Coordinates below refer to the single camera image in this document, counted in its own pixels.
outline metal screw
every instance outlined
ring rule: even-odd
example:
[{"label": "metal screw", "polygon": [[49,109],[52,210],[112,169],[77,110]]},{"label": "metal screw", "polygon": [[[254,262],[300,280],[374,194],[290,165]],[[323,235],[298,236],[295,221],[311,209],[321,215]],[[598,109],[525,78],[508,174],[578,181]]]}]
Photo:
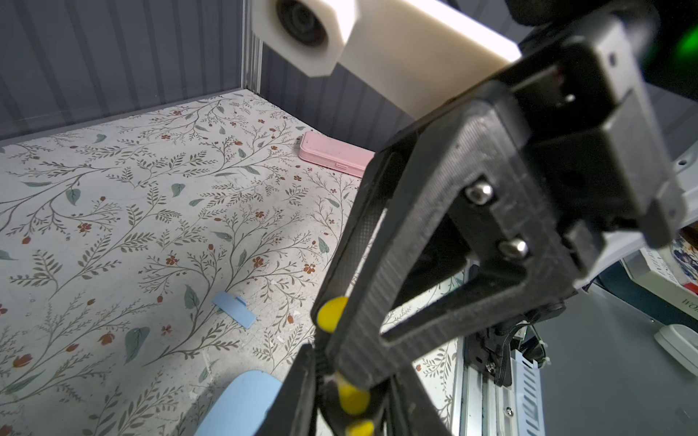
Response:
[{"label": "metal screw", "polygon": [[499,252],[510,259],[523,259],[528,254],[528,244],[521,238],[499,243]]},{"label": "metal screw", "polygon": [[494,197],[494,188],[486,181],[476,181],[465,189],[466,197],[470,202],[478,206],[486,204]]}]

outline floral patterned surface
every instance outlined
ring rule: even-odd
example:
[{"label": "floral patterned surface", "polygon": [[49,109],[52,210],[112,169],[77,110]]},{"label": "floral patterned surface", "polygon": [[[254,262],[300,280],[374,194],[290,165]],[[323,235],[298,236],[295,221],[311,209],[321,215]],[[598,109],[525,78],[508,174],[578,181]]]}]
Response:
[{"label": "floral patterned surface", "polygon": [[[237,91],[1,147],[0,436],[191,435],[239,374],[283,379],[359,185],[298,159],[309,130]],[[415,362],[446,421],[454,357]]]}]

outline green light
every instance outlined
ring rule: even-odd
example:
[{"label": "green light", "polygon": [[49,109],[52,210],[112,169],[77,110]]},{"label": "green light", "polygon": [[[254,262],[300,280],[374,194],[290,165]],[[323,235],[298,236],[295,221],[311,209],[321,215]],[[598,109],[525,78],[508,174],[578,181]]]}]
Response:
[{"label": "green light", "polygon": [[680,58],[698,57],[698,27],[689,30],[679,41],[676,53]]}]

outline book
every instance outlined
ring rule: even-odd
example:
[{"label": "book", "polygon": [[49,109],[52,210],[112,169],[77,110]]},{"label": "book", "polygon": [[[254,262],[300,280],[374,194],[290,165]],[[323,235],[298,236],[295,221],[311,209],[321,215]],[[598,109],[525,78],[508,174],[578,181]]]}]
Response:
[{"label": "book", "polygon": [[[671,257],[668,248],[662,250]],[[660,251],[641,248],[621,263],[633,282],[698,320],[698,295],[682,286]]]},{"label": "book", "polygon": [[682,236],[671,242],[671,248],[659,250],[674,277],[686,289],[698,294],[698,250]]}]

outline gray corrugated wall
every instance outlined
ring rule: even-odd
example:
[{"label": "gray corrugated wall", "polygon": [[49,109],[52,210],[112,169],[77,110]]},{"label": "gray corrugated wall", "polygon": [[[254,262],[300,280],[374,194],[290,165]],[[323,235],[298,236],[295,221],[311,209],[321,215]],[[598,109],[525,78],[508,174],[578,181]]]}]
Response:
[{"label": "gray corrugated wall", "polygon": [[0,1],[0,139],[240,87],[242,0]]},{"label": "gray corrugated wall", "polygon": [[[512,20],[504,0],[455,1],[463,13],[511,40],[520,42],[530,31]],[[651,85],[648,90],[669,151],[677,157],[698,140],[698,104]],[[260,93],[320,132],[371,150],[411,122],[341,65],[329,77],[309,79],[267,47]]]}]

